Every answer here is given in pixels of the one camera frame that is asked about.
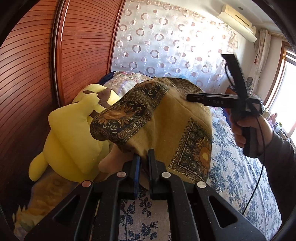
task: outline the air conditioner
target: air conditioner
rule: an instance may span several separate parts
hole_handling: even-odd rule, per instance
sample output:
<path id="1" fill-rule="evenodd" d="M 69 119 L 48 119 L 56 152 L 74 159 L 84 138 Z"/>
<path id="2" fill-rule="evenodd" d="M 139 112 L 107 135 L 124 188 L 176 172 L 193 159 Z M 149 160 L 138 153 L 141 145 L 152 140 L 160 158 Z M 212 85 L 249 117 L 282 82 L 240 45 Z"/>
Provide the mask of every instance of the air conditioner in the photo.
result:
<path id="1" fill-rule="evenodd" d="M 228 4 L 223 6 L 222 12 L 218 18 L 239 32 L 250 42 L 255 42 L 257 40 L 255 37 L 256 27 Z"/>

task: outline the wooden slat panel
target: wooden slat panel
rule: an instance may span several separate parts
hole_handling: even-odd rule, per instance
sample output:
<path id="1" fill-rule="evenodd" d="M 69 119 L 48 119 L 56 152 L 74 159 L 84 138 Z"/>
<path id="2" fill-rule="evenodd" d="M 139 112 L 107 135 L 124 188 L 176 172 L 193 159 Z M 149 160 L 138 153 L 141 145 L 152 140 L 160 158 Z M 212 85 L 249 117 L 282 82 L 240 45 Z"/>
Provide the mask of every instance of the wooden slat panel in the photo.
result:
<path id="1" fill-rule="evenodd" d="M 48 114 L 56 107 L 49 74 L 49 45 L 57 2 L 40 0 L 0 48 L 0 193 L 3 199 L 12 198 L 16 189 L 24 188 L 16 188 L 15 183 L 28 179 L 29 164 L 42 151 L 49 132 Z M 21 200 L 13 199 L 13 202 L 15 210 L 18 204 L 23 205 Z"/>
<path id="2" fill-rule="evenodd" d="M 122 0 L 71 0 L 62 38 L 65 104 L 107 73 L 114 28 Z"/>

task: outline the window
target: window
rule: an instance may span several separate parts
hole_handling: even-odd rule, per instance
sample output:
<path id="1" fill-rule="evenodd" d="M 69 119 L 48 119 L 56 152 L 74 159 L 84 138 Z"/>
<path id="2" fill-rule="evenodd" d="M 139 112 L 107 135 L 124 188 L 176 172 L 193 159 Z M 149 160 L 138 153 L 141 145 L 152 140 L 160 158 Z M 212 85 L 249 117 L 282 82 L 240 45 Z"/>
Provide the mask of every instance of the window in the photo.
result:
<path id="1" fill-rule="evenodd" d="M 291 108 L 296 104 L 296 54 L 288 43 L 282 45 L 281 60 L 276 77 L 266 100 L 266 107 L 272 113 L 277 113 L 280 121 L 288 133 L 288 137 L 296 143 L 296 112 Z"/>

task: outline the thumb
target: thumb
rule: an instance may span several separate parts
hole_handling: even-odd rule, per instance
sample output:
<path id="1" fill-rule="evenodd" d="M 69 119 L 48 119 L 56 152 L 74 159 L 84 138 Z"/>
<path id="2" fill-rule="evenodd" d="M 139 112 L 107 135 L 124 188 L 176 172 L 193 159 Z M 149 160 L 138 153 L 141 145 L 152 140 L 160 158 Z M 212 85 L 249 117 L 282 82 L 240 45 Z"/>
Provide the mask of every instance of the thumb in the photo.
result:
<path id="1" fill-rule="evenodd" d="M 253 116 L 247 116 L 246 118 L 239 120 L 237 124 L 241 127 L 254 127 L 256 129 L 258 128 L 257 119 Z"/>

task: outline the black handle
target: black handle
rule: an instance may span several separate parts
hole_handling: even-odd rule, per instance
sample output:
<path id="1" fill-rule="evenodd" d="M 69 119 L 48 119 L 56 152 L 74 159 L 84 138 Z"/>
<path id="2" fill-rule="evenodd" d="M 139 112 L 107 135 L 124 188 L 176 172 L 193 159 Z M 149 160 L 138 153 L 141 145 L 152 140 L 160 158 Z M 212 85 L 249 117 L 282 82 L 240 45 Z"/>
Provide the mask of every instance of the black handle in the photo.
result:
<path id="1" fill-rule="evenodd" d="M 242 135 L 246 138 L 246 144 L 242 150 L 245 156 L 256 158 L 258 153 L 257 130 L 254 127 L 242 127 Z"/>

